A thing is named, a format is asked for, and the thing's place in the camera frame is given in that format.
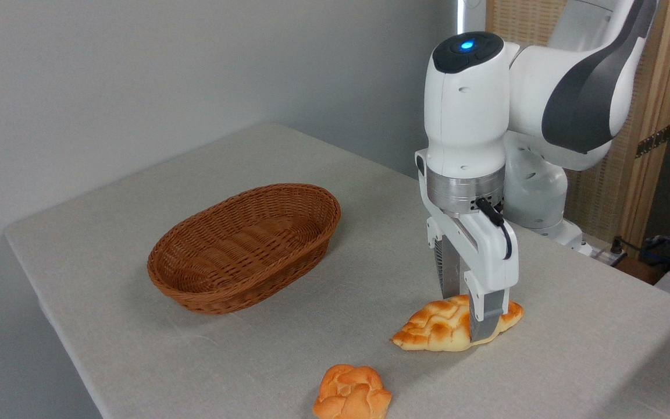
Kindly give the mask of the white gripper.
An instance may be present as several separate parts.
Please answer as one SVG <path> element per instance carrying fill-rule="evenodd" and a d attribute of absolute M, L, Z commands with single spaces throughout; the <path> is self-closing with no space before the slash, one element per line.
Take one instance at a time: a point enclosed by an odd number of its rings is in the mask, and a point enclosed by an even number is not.
<path fill-rule="evenodd" d="M 496 226 L 481 211 L 453 216 L 439 209 L 427 193 L 425 149 L 416 152 L 416 166 L 442 297 L 469 290 L 471 342 L 489 339 L 508 312 L 510 288 L 518 283 L 518 239 L 508 223 Z"/>

